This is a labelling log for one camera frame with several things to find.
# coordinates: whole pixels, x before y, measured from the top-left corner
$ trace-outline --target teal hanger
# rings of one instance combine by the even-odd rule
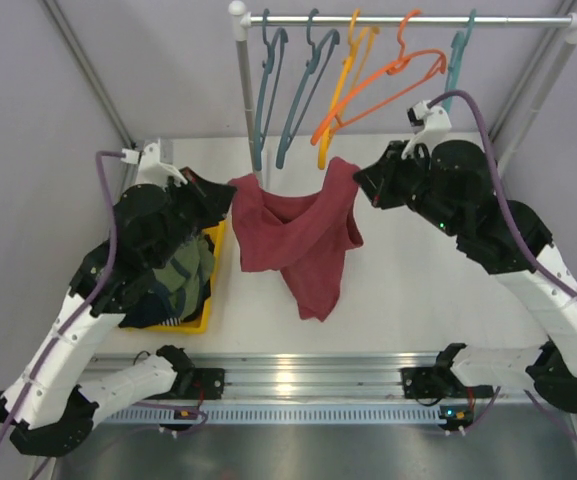
[[[288,43],[288,33],[282,27],[278,28],[272,41],[268,43],[266,36],[266,25],[268,23],[268,9],[264,10],[264,18],[261,22],[262,37],[264,45],[266,45],[266,60],[261,64],[264,67],[264,74],[261,77],[261,85],[259,87],[259,95],[257,97],[257,112],[255,113],[255,129],[253,130],[253,162],[255,170],[261,171],[261,152],[266,143],[266,135],[268,134],[268,126],[270,125],[270,117],[272,116],[272,107],[275,104],[275,96],[277,94],[277,85],[279,84],[279,75],[281,74],[281,64],[284,61],[284,46]],[[277,73],[275,74],[275,83],[270,94],[270,102],[268,104],[268,112],[266,113],[266,122],[263,130],[261,129],[261,116],[264,109],[264,97],[266,96],[266,89],[268,86],[268,77],[275,67],[275,52],[277,50],[277,42],[279,42],[279,62],[277,64]]]
[[[306,110],[308,110],[308,106],[310,105],[310,101],[312,100],[312,96],[315,94],[315,90],[317,89],[317,85],[319,85],[319,80],[321,80],[321,76],[326,70],[326,66],[328,65],[328,61],[332,56],[332,52],[335,49],[336,45],[339,45],[340,36],[339,32],[335,29],[331,29],[326,33],[324,38],[319,42],[319,45],[315,46],[315,42],[312,41],[310,37],[310,29],[312,27],[312,19],[315,15],[319,13],[319,10],[313,8],[310,11],[310,15],[308,15],[308,25],[306,27],[306,41],[308,45],[310,45],[312,49],[312,54],[310,60],[306,62],[306,71],[304,72],[303,77],[301,77],[301,82],[299,83],[299,87],[297,88],[297,93],[295,94],[295,98],[292,101],[292,105],[290,106],[290,111],[288,112],[288,118],[286,119],[286,124],[284,125],[284,129],[281,133],[281,138],[279,140],[279,147],[277,148],[277,159],[276,165],[277,168],[284,167],[284,160],[286,158],[286,152],[290,148],[292,144],[292,140],[295,138],[297,131],[299,130],[299,125],[301,125],[301,121],[304,119],[304,115],[306,114]],[[330,46],[328,47],[328,53],[326,55],[326,59],[319,71],[319,75],[315,80],[315,83],[312,86],[312,90],[306,99],[306,103],[304,104],[303,110],[297,119],[297,123],[295,127],[291,130],[292,123],[295,119],[297,114],[297,107],[299,106],[299,102],[301,97],[304,94],[304,90],[306,89],[306,83],[308,83],[308,78],[313,75],[317,71],[317,67],[319,66],[319,61],[321,60],[321,53],[326,46],[326,43],[330,42]]]
[[[475,17],[477,16],[477,10],[474,8],[470,11],[470,19],[468,20],[468,26],[466,28],[466,33],[457,32],[452,39],[452,54],[450,55],[450,63],[448,64],[446,73],[446,88],[445,91],[455,90],[457,88],[457,81],[459,80],[459,71],[461,70],[461,60],[464,56],[464,50],[468,41],[470,40],[470,35],[472,34],[472,29],[475,26]],[[452,105],[453,97],[448,97],[442,103],[444,110],[450,112],[450,106]]]

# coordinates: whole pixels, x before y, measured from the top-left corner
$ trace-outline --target hanging rod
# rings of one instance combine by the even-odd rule
[[[396,27],[404,17],[400,15],[362,15],[357,17],[357,25],[379,27]],[[467,27],[469,16],[419,15],[408,20],[408,25],[417,27]],[[244,28],[259,27],[262,15],[246,15],[241,20]],[[348,15],[316,15],[313,25],[322,27],[347,27],[352,20]],[[477,15],[477,27],[539,27],[567,28],[572,23],[572,16],[566,17],[508,17],[501,15]],[[268,15],[269,27],[304,27],[308,23],[307,15]]]

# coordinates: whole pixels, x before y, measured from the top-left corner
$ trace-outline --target orange hanger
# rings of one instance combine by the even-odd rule
[[[444,54],[444,52],[442,52],[439,49],[431,48],[431,49],[427,49],[427,50],[419,50],[419,51],[410,53],[408,55],[405,55],[406,42],[404,42],[404,39],[403,39],[404,29],[406,28],[406,24],[408,23],[408,20],[410,20],[411,17],[414,17],[416,15],[420,15],[420,14],[421,14],[421,10],[416,9],[416,10],[411,11],[410,13],[408,13],[408,15],[406,15],[404,17],[404,19],[401,22],[401,25],[399,25],[399,30],[397,31],[397,42],[399,43],[400,48],[399,48],[399,56],[397,57],[397,60],[395,60],[394,62],[391,62],[388,65],[377,70],[370,77],[366,78],[363,82],[361,82],[357,87],[353,88],[348,93],[348,95],[346,95],[339,103],[337,103],[337,105],[335,105],[335,107],[332,108],[328,112],[328,115],[326,116],[326,118],[324,118],[324,120],[319,124],[319,126],[317,127],[317,130],[315,130],[315,133],[313,133],[313,135],[310,139],[311,145],[316,145],[326,130],[329,130],[330,134],[334,135],[335,132],[341,130],[342,128],[347,127],[348,125],[351,125],[351,124],[361,120],[365,116],[370,115],[375,110],[380,109],[381,107],[387,105],[388,103],[392,102],[393,100],[396,100],[397,98],[401,97],[402,95],[405,95],[406,93],[410,92],[411,90],[414,90],[419,85],[421,85],[424,82],[427,82],[428,80],[430,80],[432,77],[434,77],[438,73],[442,73],[442,74],[446,73],[446,64],[447,64],[446,55]],[[386,100],[384,100],[384,101],[378,103],[377,105],[369,108],[365,112],[360,113],[359,115],[352,117],[349,120],[343,121],[341,119],[340,113],[343,112],[343,110],[348,106],[350,101],[353,98],[355,98],[364,88],[366,88],[368,85],[373,83],[375,80],[377,80],[383,74],[396,75],[398,73],[403,72],[406,69],[406,67],[408,67],[411,60],[413,60],[414,58],[417,58],[417,57],[421,57],[423,55],[437,55],[437,60],[435,60],[435,62],[432,64],[432,66],[426,72],[426,74],[421,78],[421,80],[413,83],[412,85],[401,90],[400,92],[396,93],[392,97],[387,98]],[[336,120],[335,126],[330,125],[333,122],[333,120]]]
[[[343,68],[341,70],[341,74],[339,75],[339,79],[337,80],[335,93],[333,94],[332,100],[330,102],[331,110],[335,108],[335,105],[337,105],[337,102],[341,97],[341,92],[344,89],[346,79],[348,78],[348,74],[350,74],[352,69],[355,67],[361,43],[364,40],[367,40],[366,48],[364,50],[364,56],[362,57],[361,62],[359,63],[359,67],[355,72],[349,90],[355,88],[357,82],[359,82],[359,77],[361,76],[361,72],[363,72],[364,70],[364,65],[366,64],[366,60],[368,60],[368,56],[370,55],[370,51],[372,50],[372,45],[375,42],[375,37],[377,36],[377,34],[379,34],[379,27],[364,27],[361,29],[361,32],[359,32],[357,38],[356,39],[354,38],[355,22],[357,21],[359,13],[360,13],[359,9],[356,9],[355,12],[352,14],[352,19],[350,20],[350,26],[348,27],[348,56],[344,58],[342,62]],[[341,119],[343,114],[344,109],[342,108],[335,115],[337,124],[339,124],[338,119]],[[332,139],[334,136],[335,134],[331,132],[331,126],[328,125],[325,128],[323,136],[321,137],[321,143],[319,144],[319,157],[317,160],[319,170],[323,170],[324,168],[326,168],[326,156],[328,154],[328,149],[330,148],[330,144],[332,143]]]

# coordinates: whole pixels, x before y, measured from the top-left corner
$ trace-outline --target yellow basket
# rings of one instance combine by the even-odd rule
[[[221,254],[221,247],[224,243],[224,234],[226,232],[226,221],[220,222],[219,225],[212,228],[207,228],[204,230],[205,234],[210,236],[212,243],[215,245],[215,251],[213,255],[215,256],[215,268],[210,275],[210,297],[204,302],[204,308],[201,312],[201,316],[196,320],[188,323],[182,323],[180,325],[168,326],[168,325],[155,325],[154,327],[148,327],[144,330],[151,330],[153,332],[166,332],[166,333],[185,333],[185,334],[199,334],[204,333],[208,327],[208,319],[210,318],[210,309],[212,306],[212,299],[215,296],[215,283],[217,282],[217,270],[219,269],[219,255]]]

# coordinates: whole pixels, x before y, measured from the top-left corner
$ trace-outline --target metal frame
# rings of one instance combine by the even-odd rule
[[[201,406],[210,425],[441,425],[441,407],[419,404],[352,404],[292,403],[285,405],[235,405],[210,402]],[[103,422],[104,424],[176,424],[192,425],[196,418],[175,415],[173,410],[128,407]]]
[[[558,11],[569,8],[567,0],[563,0]],[[252,148],[253,142],[253,128],[252,119],[255,114],[255,105],[252,98],[252,85],[250,75],[250,61],[248,58],[248,29],[252,27],[261,26],[263,17],[261,15],[252,15],[246,10],[245,4],[240,0],[234,0],[228,9],[232,16],[233,34],[237,45],[237,58],[239,61],[239,74],[241,78],[241,86],[243,90],[244,110],[246,115],[246,126],[248,133],[248,142]],[[306,15],[271,15],[267,17],[268,26],[300,26],[305,27],[308,23],[309,17]],[[314,26],[326,27],[342,27],[347,26],[352,19],[349,15],[317,15],[313,19]],[[356,24],[360,26],[376,25],[380,27],[397,27],[403,21],[404,16],[401,15],[364,15],[356,19]],[[420,15],[410,19],[409,25],[425,26],[425,27],[451,27],[451,28],[465,28],[470,20],[469,16],[433,16]],[[521,128],[514,134],[509,146],[505,149],[500,160],[500,171],[503,173],[504,168],[515,155],[517,149],[525,139],[530,127],[532,126],[537,114],[541,110],[546,97],[550,93],[553,85],[559,78],[568,59],[577,45],[577,11],[566,16],[554,17],[512,17],[512,16],[482,16],[478,15],[475,18],[475,25],[478,28],[509,28],[509,27],[532,27],[532,28],[548,28],[548,29],[566,29],[564,43],[560,47],[559,53],[552,66],[544,76],[537,93],[533,99],[528,115],[524,118]],[[505,125],[505,120],[508,118],[512,110],[514,110],[520,93],[526,87],[530,80],[534,78],[535,73],[543,64],[543,59],[546,56],[547,50],[551,47],[551,42],[554,41],[554,34],[552,36],[546,35],[542,42],[537,47],[537,54],[539,58],[535,59],[532,64],[528,64],[527,70],[524,71],[522,77],[518,80],[515,88],[509,97],[509,106],[502,111],[499,120],[494,125],[495,135],[499,135],[501,129]]]
[[[401,369],[430,367],[437,352],[365,354],[201,354],[200,368],[225,370],[224,393],[217,403],[292,405],[414,403],[404,397]],[[134,355],[91,358],[80,382],[105,377],[133,365]],[[522,390],[505,389],[498,402],[529,403]],[[459,404],[459,399],[451,399]]]
[[[559,7],[555,10],[555,15],[570,15],[572,7],[576,0],[561,0]],[[523,94],[530,89],[535,81],[535,77],[541,71],[546,61],[546,58],[555,48],[555,40],[557,39],[557,32],[555,28],[548,28],[544,32],[539,44],[535,47],[528,61],[522,69],[521,76],[512,86],[508,97],[504,101],[501,111],[490,127],[489,136],[493,143],[497,140],[501,131],[505,128],[511,113],[517,106],[517,102]]]
[[[95,98],[103,108],[104,112],[106,112],[106,115],[108,115],[108,119],[117,131],[117,135],[121,138],[124,147],[132,148],[134,146],[134,140],[130,133],[128,133],[126,126],[117,113],[115,105],[110,99],[108,92],[106,92],[106,89],[99,79],[99,75],[97,75],[92,63],[88,60],[86,52],[81,47],[81,44],[79,43],[75,32],[70,27],[68,19],[61,10],[61,7],[56,0],[39,0],[39,3],[44,7],[46,14],[57,28],[57,31],[68,47],[73,60],[77,63],[82,76],[90,86]]]

